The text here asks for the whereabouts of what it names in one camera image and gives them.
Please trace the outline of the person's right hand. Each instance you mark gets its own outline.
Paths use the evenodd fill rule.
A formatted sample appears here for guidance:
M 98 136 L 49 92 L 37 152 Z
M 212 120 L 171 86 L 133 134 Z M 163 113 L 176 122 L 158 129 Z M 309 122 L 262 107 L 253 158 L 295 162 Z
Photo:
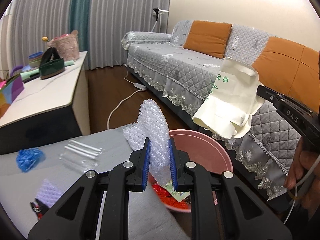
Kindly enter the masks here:
M 289 169 L 289 174 L 284 182 L 284 187 L 288 190 L 294 188 L 296 182 L 300 181 L 307 170 L 309 170 L 313 163 L 318 158 L 318 154 L 308 151 L 304 146 L 303 138 L 298 141 L 293 162 Z M 306 194 L 301 199 L 302 207 L 308 210 L 308 214 L 312 217 L 319 208 L 319 164 L 313 170 L 315 175 L 312 184 Z

